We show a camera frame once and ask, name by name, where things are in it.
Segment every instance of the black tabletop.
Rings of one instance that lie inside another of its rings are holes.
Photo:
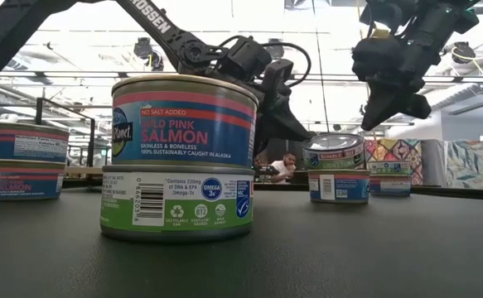
[[[0,297],[483,297],[483,200],[256,192],[251,234],[178,246],[103,237],[99,201],[0,203]]]

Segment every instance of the wall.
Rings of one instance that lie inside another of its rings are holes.
[[[417,138],[442,140],[442,114],[431,113],[427,119],[414,119],[413,126],[391,127],[385,133],[387,138]]]
[[[483,118],[464,118],[460,116],[442,117],[444,141],[479,141],[483,136]]]

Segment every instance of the wild planet logo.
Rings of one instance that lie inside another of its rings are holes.
[[[121,108],[114,109],[112,123],[112,156],[118,156],[125,144],[133,140],[133,123],[127,122]]]

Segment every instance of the ceiling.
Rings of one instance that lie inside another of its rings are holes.
[[[357,21],[362,7],[349,6],[355,3],[353,1],[305,1],[293,9],[286,9],[284,0],[154,2],[167,10],[167,15],[178,27],[192,31],[210,45],[218,45],[236,34],[253,36],[260,42],[280,38],[300,45],[312,59],[311,73],[314,75],[352,75],[350,49],[366,29]],[[463,36],[453,35],[449,44],[469,41],[476,48],[477,57],[483,58],[483,15],[480,20],[479,26]],[[85,72],[149,71],[145,61],[133,53],[134,43],[145,36],[147,33],[116,2],[77,3],[71,9],[49,17],[15,57],[17,65],[25,66],[24,70],[77,74],[66,78],[51,77],[42,83],[26,78],[0,77],[0,84],[61,103],[110,105],[110,88],[119,78],[85,78]],[[154,42],[153,49],[163,54]],[[287,49],[284,58],[294,62],[296,73],[305,71],[306,60],[298,51]],[[165,72],[175,71],[165,56],[163,61]],[[481,64],[479,67],[483,66],[483,59],[477,62]],[[428,75],[464,75],[475,73],[476,69],[473,63],[454,65],[447,55],[440,65],[429,70]],[[360,105],[367,99],[365,86],[357,84],[345,86],[344,83],[311,81],[294,87],[292,91],[291,110],[305,123],[325,122],[326,115],[333,122],[356,121],[361,118]],[[92,117],[111,114],[108,108],[85,112]]]

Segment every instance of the can lid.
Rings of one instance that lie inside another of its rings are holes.
[[[363,137],[351,133],[325,133],[314,136],[303,147],[313,151],[344,150],[360,145]]]
[[[370,174],[370,170],[347,170],[347,169],[328,169],[328,170],[308,170],[309,174]]]
[[[36,125],[36,124],[28,124],[28,123],[0,123],[0,127],[7,127],[7,128],[17,128],[17,129],[26,129],[26,130],[42,130],[42,131],[52,131],[56,133],[61,133],[65,135],[70,135],[70,133],[58,127],[49,127],[46,125]]]
[[[218,87],[223,87],[223,88],[231,89],[233,91],[237,91],[243,95],[250,97],[256,104],[258,104],[258,99],[252,92],[248,91],[247,89],[241,88],[236,84],[224,82],[218,79],[212,79],[212,78],[206,78],[206,77],[188,75],[188,74],[179,74],[179,75],[178,74],[150,74],[150,75],[145,74],[145,75],[132,77],[129,79],[122,79],[112,87],[112,94],[114,94],[114,91],[116,91],[116,89],[126,84],[156,81],[156,80],[170,80],[170,81],[175,80],[175,81],[182,81],[182,82],[212,84]]]
[[[64,169],[66,164],[64,162],[53,161],[22,161],[22,160],[6,160],[0,159],[0,167],[15,167],[15,168],[35,168],[35,169]]]
[[[254,175],[250,169],[237,169],[218,166],[145,166],[111,165],[103,166],[103,173],[111,172],[152,172],[152,173],[206,173],[230,175]]]

